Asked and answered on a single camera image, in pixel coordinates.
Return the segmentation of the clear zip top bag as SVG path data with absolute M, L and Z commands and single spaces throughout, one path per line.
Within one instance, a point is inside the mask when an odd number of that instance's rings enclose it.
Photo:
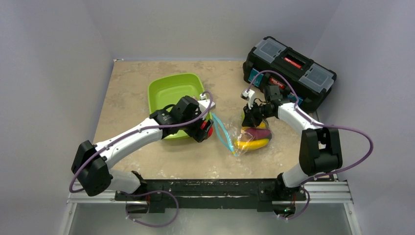
M 218 140 L 234 156 L 266 147 L 273 138 L 266 120 L 263 120 L 258 127 L 243 127 L 242 117 L 225 122 L 215 113 L 212 113 L 211 117 Z

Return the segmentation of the red fake apple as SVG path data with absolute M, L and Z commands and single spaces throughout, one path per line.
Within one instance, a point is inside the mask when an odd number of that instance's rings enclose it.
M 214 122 L 212 120 L 205 120 L 202 125 L 201 129 L 206 132 L 207 138 L 210 138 L 213 133 Z

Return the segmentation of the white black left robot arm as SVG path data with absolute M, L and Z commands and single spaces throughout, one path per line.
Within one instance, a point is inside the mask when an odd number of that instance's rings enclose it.
M 109 189 L 125 192 L 133 200 L 142 199 L 146 194 L 146 183 L 140 174 L 117 171 L 113 167 L 142 147 L 180 130 L 196 142 L 208 139 L 213 131 L 213 121 L 208 118 L 208 113 L 216 104 L 206 95 L 203 92 L 199 100 L 185 95 L 176 104 L 155 110 L 122 134 L 96 144 L 89 140 L 80 143 L 71 166 L 74 178 L 69 185 L 70 192 L 84 191 L 92 197 Z

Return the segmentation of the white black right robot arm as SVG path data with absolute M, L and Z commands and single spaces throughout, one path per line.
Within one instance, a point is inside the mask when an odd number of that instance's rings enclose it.
M 274 192 L 287 199 L 300 185 L 318 173 L 330 173 L 343 165 L 339 131 L 323 127 L 302 111 L 298 105 L 284 98 L 278 86 L 268 86 L 265 102 L 257 104 L 253 90 L 245 89 L 241 97 L 247 101 L 243 108 L 243 127 L 258 127 L 267 118 L 284 121 L 300 135 L 299 162 L 277 176 Z

